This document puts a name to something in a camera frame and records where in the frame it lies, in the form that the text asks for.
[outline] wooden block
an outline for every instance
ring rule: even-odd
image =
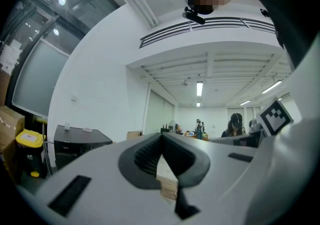
[[[165,183],[165,182],[160,182],[161,183],[161,188],[162,189],[167,189],[170,191],[176,191],[178,189],[178,184],[169,184],[169,183]]]
[[[161,195],[166,197],[166,198],[169,198],[169,199],[173,199],[173,200],[177,199],[175,191],[168,190],[168,189],[165,189],[165,188],[161,189]]]

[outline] white wall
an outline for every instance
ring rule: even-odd
[[[129,131],[142,131],[147,98],[150,91],[149,83],[147,80],[141,79],[132,69],[126,68],[126,86],[132,121]]]
[[[221,137],[228,127],[228,111],[225,107],[178,107],[176,122],[182,126],[182,131],[194,131],[197,119],[204,122],[204,128],[209,138]]]
[[[286,110],[289,112],[290,116],[292,117],[295,123],[299,122],[302,119],[300,111],[296,105],[296,102],[293,99],[283,101],[282,104],[286,108]]]
[[[48,116],[50,142],[57,125],[65,123],[98,129],[116,142],[125,140],[128,131],[142,129],[139,120],[145,106],[140,98],[147,96],[148,83],[138,82],[127,71],[126,61],[139,48],[140,38],[146,32],[147,28],[126,4],[82,39],[54,88]],[[49,147],[54,166],[54,148],[51,144]]]

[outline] recessed ceiling light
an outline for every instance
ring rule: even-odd
[[[65,3],[66,3],[66,0],[59,0],[59,4],[60,4],[61,6],[64,6]]]
[[[245,104],[247,104],[247,103],[249,103],[249,102],[251,102],[251,100],[247,100],[246,102],[240,104],[240,106],[245,105]]]
[[[278,80],[277,82],[275,82],[273,85],[271,85],[269,88],[267,88],[266,90],[264,90],[262,93],[265,94],[266,92],[269,92],[271,89],[275,88],[277,85],[279,85],[282,82],[282,80]]]
[[[56,28],[53,30],[53,33],[54,33],[56,36],[59,36],[59,30],[57,30]]]
[[[197,82],[196,83],[196,96],[202,95],[202,88],[204,86],[204,82]]]

